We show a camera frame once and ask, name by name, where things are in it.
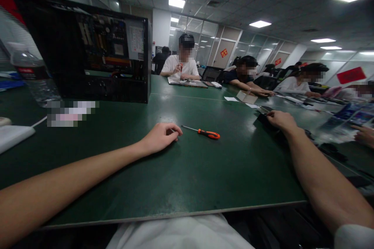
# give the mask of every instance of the man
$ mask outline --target man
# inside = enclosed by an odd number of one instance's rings
[[[155,64],[155,74],[160,75],[162,68],[164,67],[165,60],[169,56],[169,48],[164,46],[162,47],[162,52],[157,53],[153,58],[153,63]]]
[[[372,248],[374,210],[361,193],[317,149],[289,113],[271,111],[267,118],[286,136],[301,186],[316,214],[335,234],[334,248]],[[182,135],[177,125],[159,123],[131,146],[85,158],[1,190],[0,248],[10,247],[110,175],[163,150]],[[222,215],[124,223],[107,249],[171,247],[253,249]]]
[[[253,56],[243,56],[237,60],[236,69],[224,74],[224,83],[231,84],[245,91],[251,91],[251,93],[257,96],[266,97],[274,95],[274,92],[264,90],[253,83],[257,74],[257,65],[257,60]]]
[[[182,80],[200,80],[196,61],[191,57],[191,51],[194,47],[194,37],[183,33],[179,37],[179,54],[168,57],[160,75]]]
[[[292,70],[292,72],[294,71],[298,71],[300,70],[300,66],[301,64],[303,64],[302,62],[296,62],[295,65],[290,65],[289,67],[286,68],[286,70]]]

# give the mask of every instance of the door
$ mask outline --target door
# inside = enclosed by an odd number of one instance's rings
[[[218,46],[217,54],[215,56],[213,66],[225,69],[227,62],[229,61],[229,58],[231,56],[231,53],[234,49],[234,46],[235,46],[235,42],[221,39],[221,42]]]

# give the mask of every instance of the red sign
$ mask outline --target red sign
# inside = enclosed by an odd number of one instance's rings
[[[227,56],[227,49],[221,51],[221,57],[224,58],[225,56]]]
[[[339,73],[336,76],[338,77],[338,80],[341,84],[366,79],[365,73],[362,71],[361,67],[353,68],[351,70]]]

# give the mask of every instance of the white shirt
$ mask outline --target white shirt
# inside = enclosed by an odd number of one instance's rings
[[[296,77],[288,77],[284,79],[274,91],[284,92],[284,93],[300,93],[305,94],[307,91],[310,91],[309,85],[307,82],[301,82],[297,85]]]
[[[173,72],[175,67],[181,63],[179,61],[179,56],[177,54],[169,56],[165,60],[164,67],[161,72]],[[199,76],[198,67],[196,66],[196,61],[193,58],[190,58],[188,62],[182,63],[182,73],[187,75]],[[171,75],[172,78],[180,79],[181,72]]]

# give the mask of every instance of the white t-shirt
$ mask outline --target white t-shirt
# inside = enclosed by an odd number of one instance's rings
[[[335,249],[369,249],[374,230],[359,225],[341,226]],[[119,226],[106,249],[254,249],[222,214],[125,223]]]
[[[274,91],[284,92],[284,93],[300,93],[305,94],[307,91],[310,91],[309,85],[307,82],[301,82],[297,85],[296,77],[288,77],[284,79]]]
[[[177,54],[169,56],[165,60],[164,67],[162,68],[161,72],[173,72],[175,67],[179,64],[179,56]],[[198,67],[196,66],[196,61],[193,58],[190,58],[187,63],[182,63],[183,68],[182,68],[182,73],[183,74],[188,74],[188,75],[193,75],[193,76],[198,76]],[[171,75],[170,77],[172,78],[178,78],[180,79],[180,74],[181,72],[178,72],[176,74]]]

